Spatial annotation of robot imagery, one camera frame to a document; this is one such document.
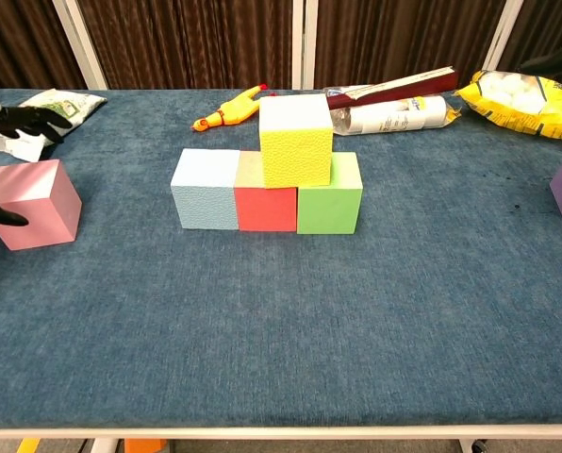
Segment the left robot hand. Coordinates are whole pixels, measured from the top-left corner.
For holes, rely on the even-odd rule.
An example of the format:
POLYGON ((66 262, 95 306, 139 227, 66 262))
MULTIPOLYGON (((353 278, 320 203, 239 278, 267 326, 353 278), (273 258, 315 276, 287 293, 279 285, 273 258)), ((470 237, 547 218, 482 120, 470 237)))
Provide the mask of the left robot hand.
MULTIPOLYGON (((31 136, 43 135, 53 143, 62 143, 56 127, 71 129, 73 124, 59 113, 41 107, 3 107, 0 104, 0 134, 18 139, 21 130, 31 136)), ((0 207, 0 225, 25 227, 28 220, 21 214, 0 207)))

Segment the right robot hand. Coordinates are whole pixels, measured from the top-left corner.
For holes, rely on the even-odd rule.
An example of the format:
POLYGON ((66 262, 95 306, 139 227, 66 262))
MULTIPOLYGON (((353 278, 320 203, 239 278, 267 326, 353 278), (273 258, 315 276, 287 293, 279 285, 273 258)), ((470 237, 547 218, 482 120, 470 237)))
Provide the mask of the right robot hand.
POLYGON ((562 73, 562 47, 551 54, 528 59, 518 72, 529 76, 555 76, 562 73))

